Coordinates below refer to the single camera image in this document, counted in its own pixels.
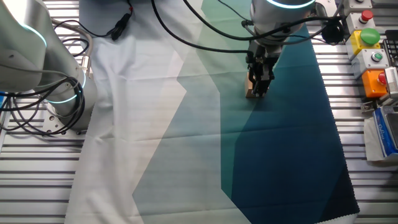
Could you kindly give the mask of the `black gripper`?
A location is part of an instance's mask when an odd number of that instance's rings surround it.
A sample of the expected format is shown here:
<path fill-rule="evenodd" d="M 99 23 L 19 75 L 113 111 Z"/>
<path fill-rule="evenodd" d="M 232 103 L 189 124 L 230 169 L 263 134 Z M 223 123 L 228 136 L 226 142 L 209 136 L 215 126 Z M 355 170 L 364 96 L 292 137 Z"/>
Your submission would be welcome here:
<path fill-rule="evenodd" d="M 252 83 L 252 95 L 259 96 L 258 80 L 254 68 L 255 63 L 263 64 L 260 95 L 264 96 L 271 81 L 274 79 L 273 66 L 277 63 L 282 52 L 281 45 L 261 45 L 255 40 L 249 41 L 249 53 L 246 55 L 246 63 L 249 65 L 249 81 Z"/>

